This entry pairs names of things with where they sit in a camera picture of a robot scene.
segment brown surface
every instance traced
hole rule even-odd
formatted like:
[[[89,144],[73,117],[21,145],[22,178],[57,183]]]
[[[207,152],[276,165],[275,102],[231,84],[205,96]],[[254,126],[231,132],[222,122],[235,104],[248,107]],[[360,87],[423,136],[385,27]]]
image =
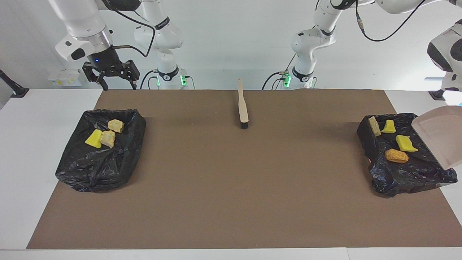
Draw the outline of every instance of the brown surface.
[[[114,91],[97,108],[147,120],[130,182],[59,183],[28,248],[459,247],[439,189],[382,198],[356,128],[394,113],[383,91]]]

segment green light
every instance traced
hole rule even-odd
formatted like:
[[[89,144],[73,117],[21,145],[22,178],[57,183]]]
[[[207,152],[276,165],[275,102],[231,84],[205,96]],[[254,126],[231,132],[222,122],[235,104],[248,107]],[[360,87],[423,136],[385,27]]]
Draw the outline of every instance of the green light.
[[[289,87],[289,86],[290,86],[290,81],[291,81],[291,80],[292,80],[292,76],[287,75],[287,78],[286,78],[286,80],[285,80],[285,82],[284,82],[284,86],[285,86],[285,87]]]
[[[186,79],[184,78],[183,75],[181,75],[180,77],[181,77],[181,85],[186,86],[187,84]]]

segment beige food piece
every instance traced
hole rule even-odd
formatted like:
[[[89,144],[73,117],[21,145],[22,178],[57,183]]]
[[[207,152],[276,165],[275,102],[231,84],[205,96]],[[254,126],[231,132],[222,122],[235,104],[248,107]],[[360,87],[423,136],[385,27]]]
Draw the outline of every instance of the beige food piece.
[[[394,149],[386,151],[385,158],[387,158],[387,160],[389,161],[397,163],[406,163],[409,161],[409,157],[405,152],[401,152]]]
[[[114,132],[117,132],[117,133],[122,133],[123,125],[124,125],[124,123],[122,121],[120,121],[120,120],[117,120],[117,119],[113,119],[113,120],[109,121],[109,123],[108,123],[109,129],[111,129],[111,130],[113,130]]]
[[[372,132],[374,133],[374,136],[381,136],[382,133],[380,132],[380,127],[378,126],[377,119],[375,117],[371,117],[368,119],[369,125],[371,126]]]
[[[116,133],[113,131],[104,131],[103,135],[101,135],[101,144],[105,146],[109,146],[109,148],[114,147],[114,142],[116,141]]]

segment yellow object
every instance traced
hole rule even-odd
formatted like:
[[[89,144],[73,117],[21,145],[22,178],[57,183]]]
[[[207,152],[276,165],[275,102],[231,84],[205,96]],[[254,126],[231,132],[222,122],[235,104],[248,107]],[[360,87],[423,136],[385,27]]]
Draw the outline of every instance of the yellow object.
[[[100,142],[109,148],[114,147],[114,142],[116,141],[116,133],[113,131],[104,131],[101,135]]]
[[[122,121],[120,121],[120,120],[117,120],[117,119],[113,119],[113,120],[108,122],[109,129],[111,129],[111,130],[113,130],[114,132],[117,132],[117,133],[122,133],[123,125],[124,125],[124,123]]]
[[[385,158],[387,158],[387,160],[389,161],[397,163],[406,163],[409,161],[409,157],[405,152],[401,152],[394,149],[386,151]]]
[[[411,139],[408,136],[396,136],[396,141],[403,152],[417,152],[418,149],[412,146]]]
[[[380,127],[378,126],[377,119],[375,117],[370,117],[368,121],[369,125],[371,126],[371,130],[374,133],[374,136],[381,136],[382,133],[380,132]]]
[[[85,141],[85,143],[95,148],[101,148],[101,142],[99,140],[101,139],[102,135],[103,132],[101,130],[95,129],[91,136]]]
[[[396,133],[395,123],[393,120],[387,120],[385,123],[385,128],[381,131],[385,134],[394,134]]]

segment white table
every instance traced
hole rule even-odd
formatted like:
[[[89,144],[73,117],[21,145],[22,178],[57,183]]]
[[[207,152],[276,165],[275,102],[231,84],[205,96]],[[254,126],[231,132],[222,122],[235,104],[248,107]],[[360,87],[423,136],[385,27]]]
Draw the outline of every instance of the white table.
[[[462,259],[462,248],[25,250],[57,183],[50,173],[55,172],[82,112],[92,110],[100,94],[101,90],[31,89],[0,110],[0,260]],[[387,95],[398,113],[420,115],[446,105],[426,92],[387,91]],[[462,173],[462,167],[456,171]],[[462,223],[462,183],[441,189]]]

